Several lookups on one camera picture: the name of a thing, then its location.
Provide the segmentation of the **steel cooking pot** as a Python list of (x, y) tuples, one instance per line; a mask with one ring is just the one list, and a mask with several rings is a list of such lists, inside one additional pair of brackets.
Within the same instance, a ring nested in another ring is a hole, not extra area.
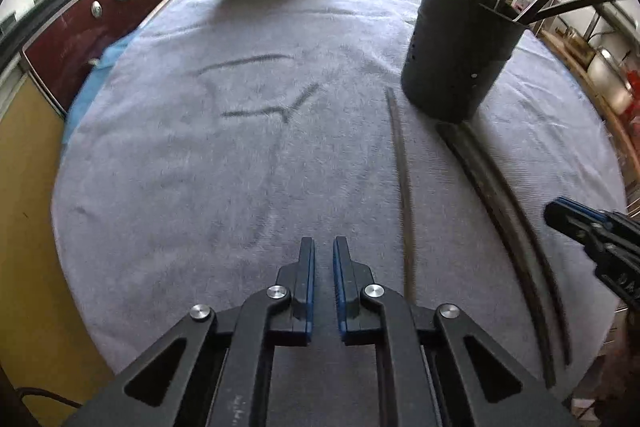
[(631, 84), (609, 50), (596, 49), (588, 66), (587, 75), (594, 89), (605, 99), (616, 115), (623, 115), (631, 106), (634, 101)]

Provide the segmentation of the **black perforated utensil holder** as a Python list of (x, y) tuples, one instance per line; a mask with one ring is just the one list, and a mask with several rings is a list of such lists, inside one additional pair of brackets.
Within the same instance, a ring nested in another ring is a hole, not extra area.
[(525, 32), (497, 0), (421, 0), (400, 83), (428, 117), (471, 118)]

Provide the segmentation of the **grey table cloth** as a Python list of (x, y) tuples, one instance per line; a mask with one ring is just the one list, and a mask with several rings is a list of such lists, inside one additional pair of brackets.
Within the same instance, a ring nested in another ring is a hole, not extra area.
[(395, 91), (416, 302), (455, 303), (535, 375), (520, 284), (474, 188), (402, 93), (420, 0), (172, 0), (130, 41), (66, 146), (56, 248), (88, 332), (121, 371), (195, 303), (221, 311), (316, 244), (311, 344), (274, 361), (277, 407), (372, 407), (375, 356), (337, 332), (332, 243), (404, 285)]

